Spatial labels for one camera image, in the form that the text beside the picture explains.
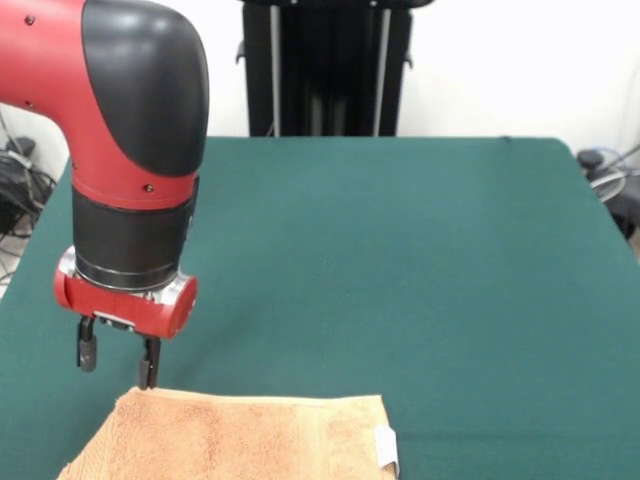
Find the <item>white wall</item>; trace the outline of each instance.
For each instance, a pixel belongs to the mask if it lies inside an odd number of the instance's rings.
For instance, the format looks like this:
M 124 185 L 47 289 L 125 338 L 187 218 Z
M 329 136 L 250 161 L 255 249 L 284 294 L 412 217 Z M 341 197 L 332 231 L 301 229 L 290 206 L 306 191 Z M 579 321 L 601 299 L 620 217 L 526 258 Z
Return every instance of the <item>white wall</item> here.
M 247 135 L 237 0 L 161 0 L 203 37 L 212 135 Z M 640 4 L 631 0 L 436 0 L 415 12 L 400 135 L 554 136 L 574 150 L 624 150 L 640 140 Z M 59 131 L 3 110 L 14 134 L 36 137 L 59 170 Z

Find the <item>black cylindrical joint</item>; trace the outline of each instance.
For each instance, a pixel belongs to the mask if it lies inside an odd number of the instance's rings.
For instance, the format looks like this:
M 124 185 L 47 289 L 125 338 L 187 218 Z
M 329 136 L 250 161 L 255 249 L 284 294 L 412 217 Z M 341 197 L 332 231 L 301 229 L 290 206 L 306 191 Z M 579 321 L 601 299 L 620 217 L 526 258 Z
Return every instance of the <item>black cylindrical joint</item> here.
M 162 288 L 175 277 L 194 198 L 167 210 L 131 211 L 73 190 L 78 272 L 92 283 L 126 291 Z

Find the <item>table surface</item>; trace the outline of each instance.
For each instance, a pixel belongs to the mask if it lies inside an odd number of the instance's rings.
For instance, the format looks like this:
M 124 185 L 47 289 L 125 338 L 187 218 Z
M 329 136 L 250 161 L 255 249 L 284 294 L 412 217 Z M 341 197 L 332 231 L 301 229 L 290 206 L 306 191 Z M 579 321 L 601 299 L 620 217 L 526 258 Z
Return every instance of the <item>table surface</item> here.
M 136 381 L 104 326 L 75 368 L 70 206 L 65 177 L 0 305 L 0 478 L 54 478 Z M 163 387 L 381 393 L 405 480 L 638 478 L 640 271 L 560 142 L 213 139 L 183 258 Z

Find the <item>cable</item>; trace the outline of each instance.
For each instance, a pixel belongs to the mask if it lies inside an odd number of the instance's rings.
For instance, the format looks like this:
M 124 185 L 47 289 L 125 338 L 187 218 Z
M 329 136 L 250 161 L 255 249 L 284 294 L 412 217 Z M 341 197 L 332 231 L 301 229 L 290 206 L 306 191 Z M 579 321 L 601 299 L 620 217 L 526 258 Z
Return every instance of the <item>cable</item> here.
M 4 116 L 2 115 L 2 111 L 0 111 L 0 127 L 2 127 L 2 130 L 4 131 L 4 134 L 9 139 L 9 142 L 16 148 L 16 150 L 18 150 L 18 153 L 20 155 L 24 155 L 24 152 L 22 151 L 22 147 L 9 132 L 9 128 L 7 127 L 7 123 L 4 121 Z
M 16 272 L 7 272 L 7 273 L 5 273 L 4 275 L 2 275 L 2 276 L 0 277 L 0 285 L 2 285 L 2 282 L 5 282 L 5 281 L 7 281 L 8 279 L 10 279 L 11 277 L 13 277 L 13 275 L 14 275 L 15 273 L 16 273 Z
M 613 198 L 620 195 L 620 193 L 622 193 L 622 191 L 624 190 L 624 187 L 627 184 L 627 178 L 640 176 L 640 170 L 632 170 L 630 172 L 623 172 L 618 169 L 614 169 L 614 170 L 616 170 L 614 173 L 598 178 L 597 180 L 594 180 L 593 182 L 591 182 L 591 188 L 595 190 L 608 183 L 619 180 L 618 186 L 613 191 L 602 196 L 598 195 L 598 199 L 602 203 L 607 203 L 609 200 L 612 200 Z
M 4 253 L 5 255 L 9 255 L 10 257 L 15 257 L 15 258 L 21 258 L 22 257 L 22 254 L 17 253 L 17 252 L 12 252 L 10 250 L 7 250 L 4 247 L 0 247 L 0 252 Z
M 634 154 L 636 154 L 638 152 L 640 152 L 640 144 L 638 144 L 635 147 L 633 147 L 627 153 L 625 153 L 623 155 L 620 155 L 618 158 L 616 158 L 613 162 L 609 163 L 608 165 L 603 165 L 598 170 L 602 170 L 603 168 L 614 167 L 614 166 L 618 165 L 619 163 L 624 162 L 625 160 L 627 160 L 628 158 L 632 157 Z

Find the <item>black equipment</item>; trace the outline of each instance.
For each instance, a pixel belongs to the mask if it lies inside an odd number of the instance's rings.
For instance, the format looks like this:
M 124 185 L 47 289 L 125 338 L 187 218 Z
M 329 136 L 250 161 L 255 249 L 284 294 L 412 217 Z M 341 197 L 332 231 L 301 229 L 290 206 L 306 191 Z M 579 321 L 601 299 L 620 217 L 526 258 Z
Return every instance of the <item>black equipment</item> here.
M 394 136 L 410 9 L 433 0 L 244 0 L 251 136 Z

